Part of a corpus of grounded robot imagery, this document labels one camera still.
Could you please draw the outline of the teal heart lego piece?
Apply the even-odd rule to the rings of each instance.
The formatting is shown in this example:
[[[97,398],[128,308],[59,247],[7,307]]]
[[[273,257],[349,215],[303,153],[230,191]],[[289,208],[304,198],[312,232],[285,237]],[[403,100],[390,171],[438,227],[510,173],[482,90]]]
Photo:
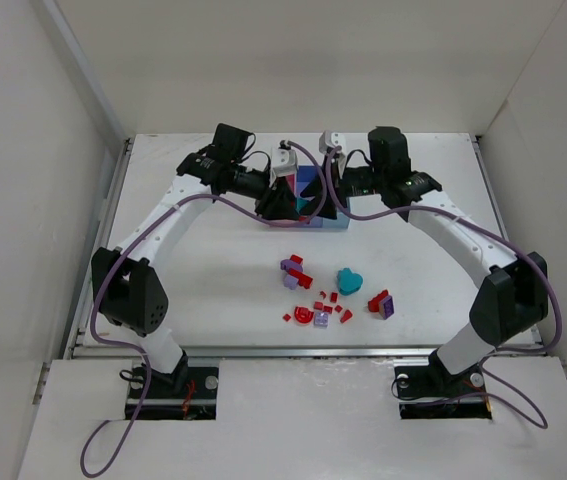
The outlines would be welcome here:
[[[338,271],[336,282],[339,293],[344,296],[349,296],[361,289],[363,277],[350,268],[343,268]]]

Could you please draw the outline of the purple square lego brick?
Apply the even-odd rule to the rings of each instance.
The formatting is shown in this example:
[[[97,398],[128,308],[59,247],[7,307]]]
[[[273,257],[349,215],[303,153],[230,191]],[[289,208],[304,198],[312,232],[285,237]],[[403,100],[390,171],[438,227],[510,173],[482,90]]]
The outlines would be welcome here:
[[[378,314],[383,320],[389,319],[395,313],[394,299],[387,295],[378,302]]]

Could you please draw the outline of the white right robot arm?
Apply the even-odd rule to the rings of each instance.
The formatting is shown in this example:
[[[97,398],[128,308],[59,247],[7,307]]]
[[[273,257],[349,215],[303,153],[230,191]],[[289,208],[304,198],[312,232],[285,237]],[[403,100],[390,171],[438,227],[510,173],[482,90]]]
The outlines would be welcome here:
[[[547,317],[547,264],[470,221],[437,180],[414,170],[400,129],[376,127],[367,139],[365,165],[351,167],[344,135],[323,132],[323,174],[302,195],[311,208],[322,206],[326,218],[344,211],[349,198],[379,195],[388,210],[428,235],[473,281],[477,296],[468,323],[429,356],[425,369],[429,381],[443,387]]]

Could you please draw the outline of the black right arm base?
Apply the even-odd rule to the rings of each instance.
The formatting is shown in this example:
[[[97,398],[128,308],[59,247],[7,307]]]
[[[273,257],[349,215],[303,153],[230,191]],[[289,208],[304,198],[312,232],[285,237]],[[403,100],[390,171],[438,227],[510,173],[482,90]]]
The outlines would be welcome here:
[[[402,420],[491,420],[485,378],[477,364],[449,374],[439,360],[399,360],[394,363],[393,396]]]

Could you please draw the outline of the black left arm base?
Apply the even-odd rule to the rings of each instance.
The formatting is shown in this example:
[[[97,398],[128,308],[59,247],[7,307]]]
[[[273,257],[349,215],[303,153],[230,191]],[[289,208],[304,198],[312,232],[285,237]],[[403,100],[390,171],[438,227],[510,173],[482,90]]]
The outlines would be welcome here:
[[[139,404],[145,380],[144,365],[119,371],[119,378],[128,384],[125,418],[130,420]],[[190,366],[185,383],[178,390],[161,380],[152,379],[138,420],[207,421],[215,420],[219,368]]]

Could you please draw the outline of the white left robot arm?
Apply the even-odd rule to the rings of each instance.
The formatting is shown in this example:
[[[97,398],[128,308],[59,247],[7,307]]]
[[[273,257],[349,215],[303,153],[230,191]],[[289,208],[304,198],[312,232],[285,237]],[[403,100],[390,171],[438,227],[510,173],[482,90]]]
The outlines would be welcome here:
[[[252,217],[275,226],[298,220],[288,178],[297,155],[288,143],[273,149],[262,170],[244,162],[253,135],[219,124],[210,144],[177,166],[166,193],[141,224],[116,247],[99,248],[91,259],[93,315],[129,331],[121,346],[136,350],[151,373],[175,381],[187,356],[164,326],[169,300],[160,272],[194,221],[223,194],[254,200]]]

